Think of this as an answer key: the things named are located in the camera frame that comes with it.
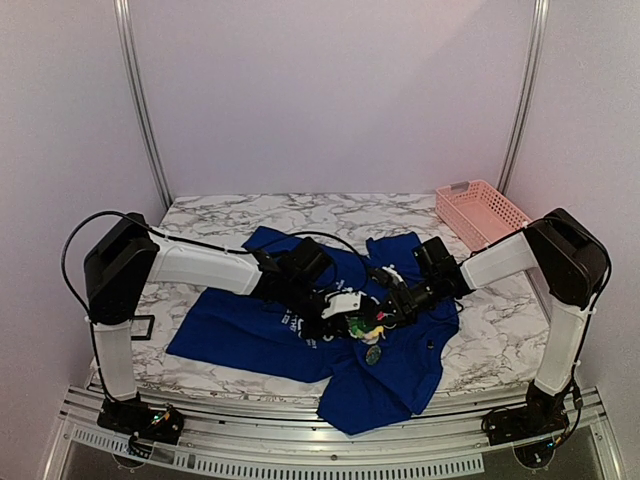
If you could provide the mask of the silver round brooch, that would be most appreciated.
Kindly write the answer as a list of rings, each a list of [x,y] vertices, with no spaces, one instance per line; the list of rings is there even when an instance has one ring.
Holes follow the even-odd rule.
[[[382,349],[379,345],[370,346],[365,354],[365,362],[368,366],[376,365],[382,356]]]

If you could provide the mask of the blue printed t-shirt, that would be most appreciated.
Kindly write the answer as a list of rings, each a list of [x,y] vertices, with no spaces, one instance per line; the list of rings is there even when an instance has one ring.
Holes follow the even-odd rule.
[[[314,383],[328,383],[319,417],[355,435],[420,414],[443,375],[447,342],[459,331],[456,305],[446,300],[415,324],[386,331],[380,355],[354,340],[304,340],[302,322],[284,307],[216,289],[205,290],[171,340],[171,355]]]

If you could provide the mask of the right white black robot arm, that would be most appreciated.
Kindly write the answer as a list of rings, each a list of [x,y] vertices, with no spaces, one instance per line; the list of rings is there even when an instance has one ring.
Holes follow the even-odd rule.
[[[550,326],[533,383],[548,396],[566,389],[612,273],[606,247],[574,216],[556,208],[463,261],[456,260],[439,237],[414,247],[411,254],[420,279],[410,286],[387,270],[389,291],[376,310],[377,324],[406,326],[446,299],[461,299],[508,277],[527,275],[536,289],[547,290],[543,302]]]

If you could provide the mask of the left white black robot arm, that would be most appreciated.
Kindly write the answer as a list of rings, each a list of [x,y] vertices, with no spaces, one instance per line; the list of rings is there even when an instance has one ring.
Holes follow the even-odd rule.
[[[353,291],[331,291],[318,279],[333,264],[311,235],[293,250],[269,252],[270,242],[224,247],[179,237],[151,226],[139,213],[113,211],[115,224],[84,259],[87,319],[111,419],[128,434],[148,426],[146,408],[134,401],[133,324],[147,290],[157,285],[213,289],[279,303],[300,318],[312,338],[336,336],[346,316],[362,304]]]

